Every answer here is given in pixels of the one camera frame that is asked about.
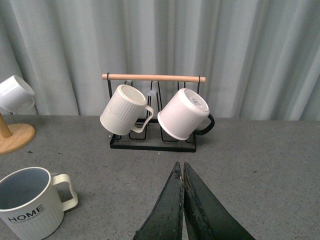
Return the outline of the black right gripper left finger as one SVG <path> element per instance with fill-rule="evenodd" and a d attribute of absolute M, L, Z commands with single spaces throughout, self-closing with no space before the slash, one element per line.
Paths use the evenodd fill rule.
<path fill-rule="evenodd" d="M 150 213 L 134 240 L 180 240 L 183 231 L 184 182 L 176 162 Z"/>

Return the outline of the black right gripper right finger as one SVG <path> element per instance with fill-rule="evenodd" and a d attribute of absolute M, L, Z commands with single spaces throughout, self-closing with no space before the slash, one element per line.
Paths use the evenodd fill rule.
<path fill-rule="evenodd" d="M 188 162 L 183 167 L 184 211 L 193 240 L 253 240 Z"/>

